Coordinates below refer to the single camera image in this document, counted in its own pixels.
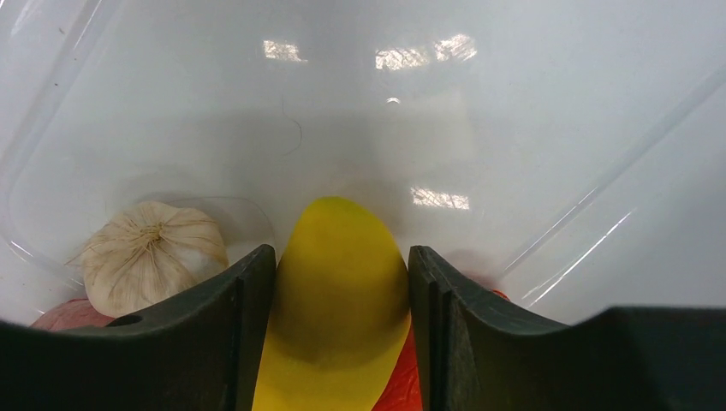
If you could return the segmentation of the toy peach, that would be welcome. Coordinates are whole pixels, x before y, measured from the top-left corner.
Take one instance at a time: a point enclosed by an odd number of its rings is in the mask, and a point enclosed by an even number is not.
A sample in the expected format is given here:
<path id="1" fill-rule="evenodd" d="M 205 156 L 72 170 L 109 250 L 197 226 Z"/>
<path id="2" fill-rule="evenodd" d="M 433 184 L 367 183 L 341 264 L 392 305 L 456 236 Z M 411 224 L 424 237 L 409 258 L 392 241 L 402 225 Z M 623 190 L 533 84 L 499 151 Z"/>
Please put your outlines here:
<path id="1" fill-rule="evenodd" d="M 35 320 L 30 327 L 46 331 L 62 331 L 85 326 L 104 327 L 114 321 L 99 313 L 88 299 L 66 301 Z"/>

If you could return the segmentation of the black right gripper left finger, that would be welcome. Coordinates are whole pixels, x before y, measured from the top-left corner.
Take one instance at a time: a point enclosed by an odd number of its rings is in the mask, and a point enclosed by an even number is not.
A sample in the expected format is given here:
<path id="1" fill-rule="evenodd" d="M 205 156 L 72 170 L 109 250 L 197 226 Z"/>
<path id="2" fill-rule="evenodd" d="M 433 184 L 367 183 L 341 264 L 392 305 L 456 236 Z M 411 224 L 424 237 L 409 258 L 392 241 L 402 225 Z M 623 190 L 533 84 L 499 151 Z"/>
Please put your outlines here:
<path id="1" fill-rule="evenodd" d="M 104 327 L 1 326 L 4 410 L 248 410 L 276 278 L 273 247 Z"/>

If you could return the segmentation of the red toy pepper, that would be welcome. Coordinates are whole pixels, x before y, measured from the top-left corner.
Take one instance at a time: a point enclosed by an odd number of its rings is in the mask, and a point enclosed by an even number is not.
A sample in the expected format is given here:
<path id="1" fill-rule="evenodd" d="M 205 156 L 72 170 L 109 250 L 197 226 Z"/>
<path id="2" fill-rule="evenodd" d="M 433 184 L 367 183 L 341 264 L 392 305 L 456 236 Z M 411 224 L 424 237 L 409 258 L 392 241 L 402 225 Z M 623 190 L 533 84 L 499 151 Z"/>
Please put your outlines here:
<path id="1" fill-rule="evenodd" d="M 473 300 L 500 301 L 489 289 L 428 289 L 414 297 L 412 324 L 376 410 L 518 410 L 511 367 Z"/>

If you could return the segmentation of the white toy garlic bulb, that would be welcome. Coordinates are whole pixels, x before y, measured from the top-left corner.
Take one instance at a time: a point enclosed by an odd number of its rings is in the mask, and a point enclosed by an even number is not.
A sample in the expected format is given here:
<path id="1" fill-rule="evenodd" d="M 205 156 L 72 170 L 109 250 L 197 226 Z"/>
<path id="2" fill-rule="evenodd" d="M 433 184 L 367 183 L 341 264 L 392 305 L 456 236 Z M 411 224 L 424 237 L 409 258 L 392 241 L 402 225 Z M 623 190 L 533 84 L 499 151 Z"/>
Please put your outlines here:
<path id="1" fill-rule="evenodd" d="M 117 213 L 76 259 L 88 300 L 112 318 L 178 295 L 229 267 L 216 220 L 195 208 L 158 201 Z"/>

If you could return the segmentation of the white plastic bin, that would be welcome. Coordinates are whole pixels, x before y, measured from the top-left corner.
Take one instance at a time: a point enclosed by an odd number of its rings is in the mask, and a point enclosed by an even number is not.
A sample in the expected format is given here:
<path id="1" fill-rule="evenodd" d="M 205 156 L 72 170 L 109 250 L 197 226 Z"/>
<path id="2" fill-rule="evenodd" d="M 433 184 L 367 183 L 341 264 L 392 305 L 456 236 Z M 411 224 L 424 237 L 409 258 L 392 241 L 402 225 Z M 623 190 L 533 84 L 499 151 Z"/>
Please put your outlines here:
<path id="1" fill-rule="evenodd" d="M 4 1 L 1 316 L 143 200 L 374 211 L 540 315 L 725 303 L 722 1 Z"/>

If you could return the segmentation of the yellow toy mango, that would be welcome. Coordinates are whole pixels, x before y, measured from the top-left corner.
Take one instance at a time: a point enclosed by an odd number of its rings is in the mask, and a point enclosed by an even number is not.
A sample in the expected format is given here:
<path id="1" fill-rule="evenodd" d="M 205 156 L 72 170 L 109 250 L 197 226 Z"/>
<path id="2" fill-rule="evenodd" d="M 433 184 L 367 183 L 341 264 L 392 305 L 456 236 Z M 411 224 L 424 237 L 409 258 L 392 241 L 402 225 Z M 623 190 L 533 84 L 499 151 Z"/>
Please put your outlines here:
<path id="1" fill-rule="evenodd" d="M 277 266 L 253 408 L 372 409 L 409 328 L 407 267 L 389 229 L 352 200 L 314 200 Z"/>

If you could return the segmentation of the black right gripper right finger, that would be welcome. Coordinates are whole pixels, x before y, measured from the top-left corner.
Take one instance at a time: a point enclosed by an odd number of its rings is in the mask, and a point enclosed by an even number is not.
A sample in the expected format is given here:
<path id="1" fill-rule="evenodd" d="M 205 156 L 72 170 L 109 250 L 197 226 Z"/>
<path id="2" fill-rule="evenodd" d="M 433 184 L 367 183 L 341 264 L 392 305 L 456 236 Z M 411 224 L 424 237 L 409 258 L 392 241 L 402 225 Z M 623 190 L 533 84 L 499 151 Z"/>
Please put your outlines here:
<path id="1" fill-rule="evenodd" d="M 432 248 L 408 256 L 426 410 L 722 410 L 721 308 L 614 307 L 576 325 L 461 274 Z"/>

